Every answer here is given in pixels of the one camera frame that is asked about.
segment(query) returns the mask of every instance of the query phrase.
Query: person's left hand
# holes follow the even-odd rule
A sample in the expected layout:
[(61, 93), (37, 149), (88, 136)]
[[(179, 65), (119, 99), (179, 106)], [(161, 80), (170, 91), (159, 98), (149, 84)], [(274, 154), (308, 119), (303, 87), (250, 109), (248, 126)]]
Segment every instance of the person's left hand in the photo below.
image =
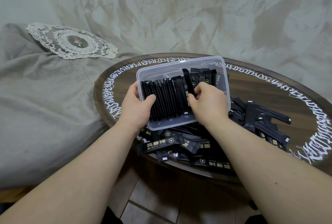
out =
[(150, 110), (156, 100), (154, 94), (149, 95), (144, 101), (139, 100), (137, 82), (132, 84), (122, 102), (121, 115), (118, 123), (130, 127), (138, 132), (146, 125), (150, 117)]

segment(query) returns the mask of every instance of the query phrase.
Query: forearm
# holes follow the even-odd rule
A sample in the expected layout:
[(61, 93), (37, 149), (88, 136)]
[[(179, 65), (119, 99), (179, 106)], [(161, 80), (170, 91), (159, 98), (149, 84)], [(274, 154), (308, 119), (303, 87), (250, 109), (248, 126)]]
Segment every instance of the forearm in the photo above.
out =
[(116, 124), (0, 216), (0, 223), (100, 223), (135, 137)]
[(207, 128), (269, 223), (330, 223), (330, 176), (231, 120)]

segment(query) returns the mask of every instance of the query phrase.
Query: gray fabric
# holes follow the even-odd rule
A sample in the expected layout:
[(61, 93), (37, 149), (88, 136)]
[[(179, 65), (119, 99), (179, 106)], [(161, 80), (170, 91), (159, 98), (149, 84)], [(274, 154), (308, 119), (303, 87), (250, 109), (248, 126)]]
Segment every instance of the gray fabric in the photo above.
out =
[(25, 28), (6, 24), (0, 33), (0, 189), (38, 184), (91, 145), (106, 129), (94, 106), (95, 80), (139, 55), (108, 39), (118, 58), (64, 60)]

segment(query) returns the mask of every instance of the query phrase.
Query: table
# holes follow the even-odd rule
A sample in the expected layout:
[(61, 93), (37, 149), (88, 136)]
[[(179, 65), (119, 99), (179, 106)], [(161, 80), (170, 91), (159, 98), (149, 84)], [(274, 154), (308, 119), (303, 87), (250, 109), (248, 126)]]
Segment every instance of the table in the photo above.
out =
[[(135, 82), (138, 69), (206, 56), (209, 55), (160, 53), (119, 62), (104, 71), (96, 81), (95, 105), (108, 126), (112, 127), (120, 116), (122, 100), (129, 86)], [(229, 58), (224, 60), (229, 74), (230, 95), (288, 115), (292, 119), (291, 125), (272, 119), (281, 132), (290, 136), (288, 153), (332, 176), (332, 104), (313, 90), (276, 72)], [(157, 162), (155, 154), (146, 157)], [(191, 167), (181, 161), (169, 160), (159, 164), (214, 180), (240, 182), (237, 177)]]

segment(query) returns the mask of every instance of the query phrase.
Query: clear plastic box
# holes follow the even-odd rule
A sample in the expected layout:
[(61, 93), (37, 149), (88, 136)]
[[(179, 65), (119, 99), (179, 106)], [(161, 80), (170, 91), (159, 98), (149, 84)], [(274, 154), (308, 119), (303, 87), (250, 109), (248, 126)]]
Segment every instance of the clear plastic box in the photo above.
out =
[[(139, 97), (140, 100), (144, 100), (141, 81), (146, 80), (162, 80), (164, 78), (171, 78), (174, 76), (183, 76), (183, 68), (186, 68), (190, 71), (190, 68), (209, 68), (217, 70), (217, 78), (216, 78), (216, 87), (222, 91), (224, 91), (227, 96), (228, 110), (230, 110), (230, 95), (229, 95), (229, 87), (228, 87), (228, 79), (225, 67), (225, 61), (221, 56), (209, 56), (202, 58), (192, 58), (183, 61), (176, 61), (170, 63), (159, 64), (150, 67), (144, 67), (137, 71), (136, 78), (138, 81), (139, 88)], [(184, 125), (187, 123), (196, 122), (196, 118), (194, 114), (181, 115), (180, 117), (161, 120), (161, 121), (148, 121), (147, 127), (150, 130), (162, 130), (171, 127), (176, 127), (180, 125)]]

